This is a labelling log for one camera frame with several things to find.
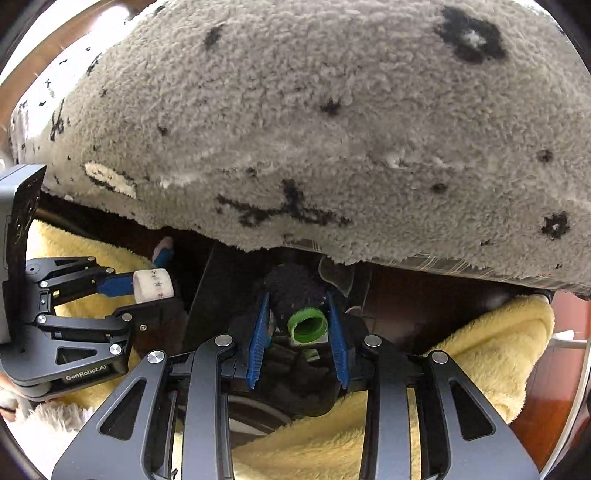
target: white cloth roll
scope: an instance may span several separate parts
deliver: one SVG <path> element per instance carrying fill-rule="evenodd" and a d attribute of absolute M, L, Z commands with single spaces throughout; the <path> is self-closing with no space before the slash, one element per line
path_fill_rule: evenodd
<path fill-rule="evenodd" d="M 174 297 L 168 272 L 164 268 L 134 272 L 134 297 L 136 303 Z"/>

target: black spot pattern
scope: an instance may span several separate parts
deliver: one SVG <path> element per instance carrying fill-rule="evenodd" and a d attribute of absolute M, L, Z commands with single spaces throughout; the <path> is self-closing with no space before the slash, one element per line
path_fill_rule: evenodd
<path fill-rule="evenodd" d="M 540 150 L 536 157 L 538 161 L 542 163 L 550 163 L 552 160 L 554 160 L 554 154 L 551 150 L 548 150 L 547 148 Z"/>
<path fill-rule="evenodd" d="M 333 212 L 321 210 L 314 207 L 304 207 L 304 193 L 299 190 L 294 180 L 283 180 L 283 193 L 285 200 L 279 208 L 262 209 L 248 203 L 230 200 L 223 195 L 217 196 L 221 205 L 229 205 L 239 212 L 240 224 L 254 228 L 268 219 L 277 215 L 288 215 L 294 220 L 302 223 L 326 226 L 328 223 L 336 222 L 339 226 L 351 223 L 351 220 L 344 216 L 337 217 Z"/>
<path fill-rule="evenodd" d="M 445 22 L 435 32 L 444 43 L 453 45 L 456 58 L 478 65 L 506 57 L 501 32 L 495 24 L 472 18 L 456 7 L 443 7 L 442 14 Z"/>
<path fill-rule="evenodd" d="M 331 98 L 325 105 L 320 106 L 320 110 L 329 116 L 336 116 L 340 110 L 340 100 L 335 103 Z"/>
<path fill-rule="evenodd" d="M 90 72 L 92 72 L 92 70 L 94 70 L 95 67 L 99 64 L 99 57 L 100 53 L 95 57 L 92 63 L 88 65 L 88 68 L 86 69 L 86 76 L 90 76 Z"/>
<path fill-rule="evenodd" d="M 57 114 L 56 120 L 56 112 L 54 111 L 51 114 L 51 132 L 49 134 L 49 140 L 52 142 L 56 141 L 56 133 L 62 134 L 64 132 L 64 119 L 61 117 L 61 110 L 64 108 L 64 99 L 61 99 L 60 104 L 60 111 Z"/>
<path fill-rule="evenodd" d="M 205 45 L 206 50 L 212 48 L 220 40 L 220 38 L 222 38 L 222 29 L 223 24 L 218 25 L 217 27 L 213 27 L 207 33 L 207 36 L 203 40 L 203 44 Z"/>
<path fill-rule="evenodd" d="M 545 223 L 540 232 L 550 237 L 551 240 L 559 240 L 570 230 L 566 212 L 553 213 L 550 217 L 544 217 L 544 220 Z"/>
<path fill-rule="evenodd" d="M 444 183 L 436 183 L 435 185 L 431 186 L 431 191 L 437 194 L 445 193 L 447 192 L 447 185 Z"/>
<path fill-rule="evenodd" d="M 103 187 L 104 189 L 107 189 L 107 190 L 109 190 L 110 192 L 114 192 L 114 191 L 115 191 L 115 188 L 113 187 L 113 185 L 111 185 L 111 184 L 109 184 L 109 183 L 107 183 L 107 182 L 105 182 L 105 181 L 102 181 L 102 180 L 97 180 L 96 178 L 94 178 L 94 177 L 91 177 L 91 176 L 88 176 L 88 175 L 87 175 L 87 177 L 90 179 L 90 181 L 91 181 L 92 183 L 94 183 L 94 184 L 95 184 L 95 185 L 97 185 L 98 187 Z"/>

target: gray fluffy blanket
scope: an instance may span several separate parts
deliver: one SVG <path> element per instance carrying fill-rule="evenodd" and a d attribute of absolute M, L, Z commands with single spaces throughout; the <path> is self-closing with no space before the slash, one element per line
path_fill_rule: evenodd
<path fill-rule="evenodd" d="M 173 0 L 122 36 L 80 39 L 15 110 L 50 193 L 245 250 L 591 284 L 591 82 L 547 14 Z"/>

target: plaid fabric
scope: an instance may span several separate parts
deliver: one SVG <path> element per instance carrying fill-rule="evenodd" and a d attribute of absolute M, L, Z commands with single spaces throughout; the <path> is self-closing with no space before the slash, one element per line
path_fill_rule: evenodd
<path fill-rule="evenodd" d="M 318 244 L 311 240 L 298 240 L 293 242 L 286 240 L 284 245 L 286 247 L 322 253 Z M 512 283 L 524 287 L 540 288 L 551 291 L 566 290 L 584 300 L 591 299 L 591 285 L 572 283 L 550 275 L 516 278 L 509 275 L 498 274 L 492 268 L 473 267 L 465 260 L 439 258 L 427 254 L 418 254 L 413 257 L 405 258 L 404 260 L 383 260 L 382 258 L 374 258 L 372 259 L 372 262 L 386 267 L 405 268 L 406 270 L 418 270 L 438 275 L 478 278 L 481 280 Z"/>

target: green bottle cap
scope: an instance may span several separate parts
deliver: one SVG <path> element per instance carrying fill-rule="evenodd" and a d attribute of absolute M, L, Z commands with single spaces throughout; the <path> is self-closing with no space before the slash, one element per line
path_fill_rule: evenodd
<path fill-rule="evenodd" d="M 315 342 L 326 333 L 328 327 L 324 313 L 312 307 L 295 312 L 287 322 L 291 338 L 300 343 Z"/>

